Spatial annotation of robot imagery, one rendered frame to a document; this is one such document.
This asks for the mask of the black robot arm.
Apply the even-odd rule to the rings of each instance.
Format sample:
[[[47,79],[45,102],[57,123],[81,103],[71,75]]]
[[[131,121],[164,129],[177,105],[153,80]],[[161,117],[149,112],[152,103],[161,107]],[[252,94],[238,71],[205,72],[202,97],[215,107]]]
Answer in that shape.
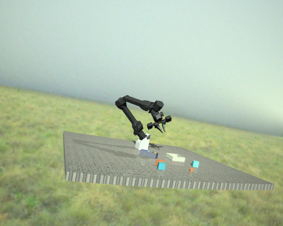
[[[137,121],[135,119],[135,117],[132,115],[132,113],[130,112],[130,110],[128,109],[128,107],[126,105],[126,102],[137,105],[145,111],[149,110],[149,113],[151,113],[151,115],[153,115],[154,113],[158,113],[158,111],[160,111],[161,108],[164,106],[164,103],[162,101],[158,101],[158,100],[156,100],[155,102],[150,102],[150,101],[147,101],[147,100],[139,100],[139,99],[130,97],[129,95],[126,95],[124,97],[120,97],[115,102],[115,105],[124,112],[124,114],[127,116],[129,121],[131,122],[132,128],[134,130],[133,134],[135,136],[138,135],[140,140],[143,140],[147,136],[142,131],[143,125],[142,125],[141,121]],[[163,112],[160,112],[160,114],[154,116],[155,122],[157,122],[156,120],[161,119],[162,116],[164,116]]]

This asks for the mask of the teal cube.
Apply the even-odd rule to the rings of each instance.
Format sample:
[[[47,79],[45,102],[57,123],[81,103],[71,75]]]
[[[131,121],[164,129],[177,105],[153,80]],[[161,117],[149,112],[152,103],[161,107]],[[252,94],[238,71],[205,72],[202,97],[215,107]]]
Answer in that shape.
[[[158,162],[158,169],[159,170],[165,170],[165,163],[164,162]]]

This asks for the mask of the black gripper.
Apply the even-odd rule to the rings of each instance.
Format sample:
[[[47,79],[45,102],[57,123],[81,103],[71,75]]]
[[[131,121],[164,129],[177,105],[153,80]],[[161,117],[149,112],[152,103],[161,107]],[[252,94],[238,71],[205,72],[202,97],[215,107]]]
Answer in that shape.
[[[158,115],[158,114],[159,114],[159,113],[154,113],[154,114],[152,115],[153,119],[154,119],[154,116],[156,116],[156,115]],[[158,130],[160,130],[160,131],[163,133],[163,131],[162,131],[162,129],[160,128],[159,124],[162,123],[162,127],[163,127],[163,130],[164,130],[164,132],[165,132],[165,124],[166,124],[166,122],[170,122],[171,120],[172,120],[172,117],[169,115],[169,116],[165,117],[165,119],[158,119],[158,120],[156,120],[157,122],[155,122],[155,120],[154,120],[154,123],[152,123],[152,122],[148,123],[148,124],[147,124],[147,128],[148,128],[148,129],[152,129],[153,126],[155,126],[155,128],[157,128]]]

